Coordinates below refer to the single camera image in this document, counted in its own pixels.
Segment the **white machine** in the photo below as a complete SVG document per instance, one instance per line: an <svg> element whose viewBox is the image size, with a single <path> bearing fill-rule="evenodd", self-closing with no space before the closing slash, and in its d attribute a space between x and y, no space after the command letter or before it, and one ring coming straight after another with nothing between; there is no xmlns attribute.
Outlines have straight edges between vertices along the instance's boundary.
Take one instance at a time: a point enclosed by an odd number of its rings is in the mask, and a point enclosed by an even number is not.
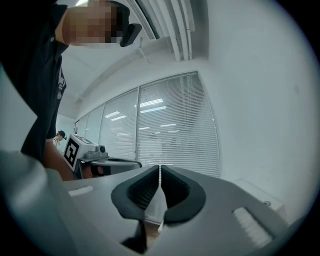
<svg viewBox="0 0 320 256"><path fill-rule="evenodd" d="M48 255L269 255L288 225L238 186L173 166L161 167L168 210L146 247L145 210L159 166L63 182L19 152L0 151L0 188L11 216ZM71 196L68 192L90 187Z"/></svg>
<svg viewBox="0 0 320 256"><path fill-rule="evenodd" d="M63 156L77 180L84 178L82 163L90 164L94 176L100 176L98 166L103 168L102 176L123 173L142 167L140 162L132 159L110 157L105 146L97 145L84 137L73 134L69 136Z"/></svg>

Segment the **pipe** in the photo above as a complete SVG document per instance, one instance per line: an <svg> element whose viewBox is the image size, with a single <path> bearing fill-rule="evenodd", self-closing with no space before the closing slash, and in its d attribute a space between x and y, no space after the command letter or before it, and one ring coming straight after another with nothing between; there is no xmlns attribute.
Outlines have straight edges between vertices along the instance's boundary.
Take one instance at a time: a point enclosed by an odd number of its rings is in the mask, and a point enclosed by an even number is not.
<svg viewBox="0 0 320 256"><path fill-rule="evenodd" d="M159 24L160 24L160 27L162 29L162 33L163 33L163 36L165 38L167 38L169 36L169 32L168 32L168 28L167 28L167 25L165 23L165 19L164 17L162 16L162 13L159 9L159 5L157 4L157 2L155 0L149 0L149 3L154 11L154 14L156 16L156 18L158 19L159 21Z"/></svg>
<svg viewBox="0 0 320 256"><path fill-rule="evenodd" d="M168 45L168 47L169 47L170 53L173 54L173 53L174 53L174 50L172 49L171 44L169 43L168 37L166 37L165 40L166 40L166 43L167 43L167 45Z"/></svg>
<svg viewBox="0 0 320 256"><path fill-rule="evenodd" d="M187 6L186 6L185 0L181 0L181 5L182 5L184 20L185 20L186 32L187 32L187 35L188 35L189 59L192 60L191 31L190 31L190 24L189 24Z"/></svg>
<svg viewBox="0 0 320 256"><path fill-rule="evenodd" d="M176 37L176 33L174 30L174 26L172 24L172 20L168 11L168 8L166 6L166 3L164 0L157 0L157 3L160 7L160 11L163 15L166 27L168 28L168 32L170 35L170 39L171 39L171 43L172 43L172 47L173 47L173 52L174 52L174 56L175 56L175 60L177 62L181 61L181 57L180 57L180 52L179 52L179 47L178 47L178 43L177 43L177 37Z"/></svg>
<svg viewBox="0 0 320 256"><path fill-rule="evenodd" d="M139 48L139 50L140 50L141 54L143 55L145 61L146 61L148 64L150 64L150 61L147 59L147 57L146 57L146 55L144 54L144 52L142 51L142 49Z"/></svg>
<svg viewBox="0 0 320 256"><path fill-rule="evenodd" d="M185 61L187 61L189 59L189 57L188 57L188 43L187 43L187 35L186 35L186 30L185 30L185 25L184 25L184 19L182 18L182 13L181 13L181 9L180 9L178 0L171 0L171 4L173 7L173 11L174 11L175 18L178 23L178 28L179 28L179 32L180 32L183 58Z"/></svg>

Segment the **hand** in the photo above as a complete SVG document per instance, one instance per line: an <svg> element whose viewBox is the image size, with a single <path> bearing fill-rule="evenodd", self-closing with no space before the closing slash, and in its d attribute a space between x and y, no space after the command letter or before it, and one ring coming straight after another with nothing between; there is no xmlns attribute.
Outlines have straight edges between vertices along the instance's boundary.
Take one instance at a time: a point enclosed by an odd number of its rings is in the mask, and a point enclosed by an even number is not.
<svg viewBox="0 0 320 256"><path fill-rule="evenodd" d="M101 166L98 166L98 173L103 175L104 174L104 169ZM94 178L92 172L91 172L91 165L85 165L82 167L82 174L84 179L91 179Z"/></svg>
<svg viewBox="0 0 320 256"><path fill-rule="evenodd" d="M45 168L57 170L63 181L73 181L73 171L66 163L64 156L57 150L51 140L47 141L43 151L42 164Z"/></svg>

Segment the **window blinds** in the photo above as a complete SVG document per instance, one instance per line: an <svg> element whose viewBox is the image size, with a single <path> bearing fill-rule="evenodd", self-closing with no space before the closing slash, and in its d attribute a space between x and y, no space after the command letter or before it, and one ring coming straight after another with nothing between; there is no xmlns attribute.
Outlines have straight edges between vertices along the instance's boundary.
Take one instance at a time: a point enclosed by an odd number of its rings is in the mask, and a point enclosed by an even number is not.
<svg viewBox="0 0 320 256"><path fill-rule="evenodd" d="M197 73L140 87L137 160L219 177L215 121Z"/></svg>
<svg viewBox="0 0 320 256"><path fill-rule="evenodd" d="M136 116L138 89L105 103L99 144L111 157L136 159Z"/></svg>
<svg viewBox="0 0 320 256"><path fill-rule="evenodd" d="M96 144L99 143L99 132L100 132L102 114L104 111L104 105L105 104L102 104L101 106L98 106L97 108L92 110L89 113L89 116L86 122L84 137Z"/></svg>

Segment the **person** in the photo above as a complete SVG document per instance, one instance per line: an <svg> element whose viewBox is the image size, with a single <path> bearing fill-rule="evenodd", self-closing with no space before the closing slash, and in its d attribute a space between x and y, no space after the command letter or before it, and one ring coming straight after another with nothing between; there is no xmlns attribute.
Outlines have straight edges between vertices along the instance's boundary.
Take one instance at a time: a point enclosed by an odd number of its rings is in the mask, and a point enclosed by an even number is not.
<svg viewBox="0 0 320 256"><path fill-rule="evenodd" d="M58 108L67 87L61 54L69 45L113 43L129 25L129 9L115 1L92 0L68 8L56 0L5 1L1 10L0 61L37 119L21 152L55 169L64 181L72 170L56 149Z"/></svg>
<svg viewBox="0 0 320 256"><path fill-rule="evenodd" d="M57 148L60 147L60 142L67 139L66 133L63 130L57 132L56 136L52 139L53 145Z"/></svg>

